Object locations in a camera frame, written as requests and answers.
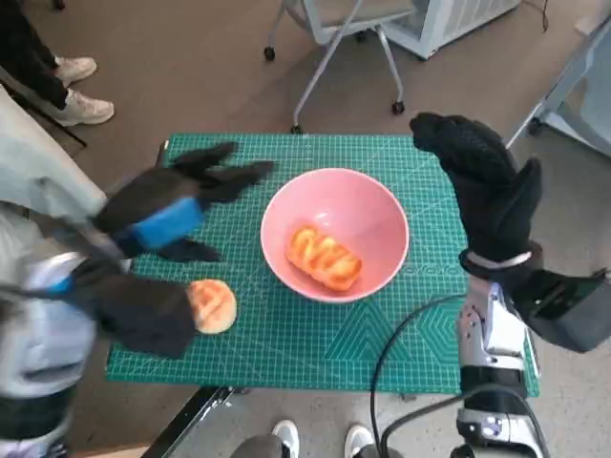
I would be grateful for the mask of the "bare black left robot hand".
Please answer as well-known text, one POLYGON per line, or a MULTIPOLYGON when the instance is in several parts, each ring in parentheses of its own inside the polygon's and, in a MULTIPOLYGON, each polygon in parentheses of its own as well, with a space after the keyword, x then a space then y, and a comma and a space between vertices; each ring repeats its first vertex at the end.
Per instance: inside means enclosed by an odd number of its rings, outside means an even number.
POLYGON ((174 262, 216 262, 216 249, 188 238, 214 204, 237 200, 274 168, 271 161, 240 166, 222 163, 238 150, 235 142, 191 150, 169 167, 147 169, 108 198, 93 217, 128 259, 154 253, 174 262))

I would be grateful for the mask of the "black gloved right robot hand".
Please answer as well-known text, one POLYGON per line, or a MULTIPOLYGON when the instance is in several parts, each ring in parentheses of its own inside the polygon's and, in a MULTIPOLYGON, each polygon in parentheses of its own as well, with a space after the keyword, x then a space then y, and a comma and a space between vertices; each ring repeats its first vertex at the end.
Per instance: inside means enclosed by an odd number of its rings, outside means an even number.
POLYGON ((453 185, 469 250, 493 262, 528 252, 542 195, 538 159, 518 169, 498 133, 462 115, 421 113, 410 126, 416 148, 434 154, 453 185))

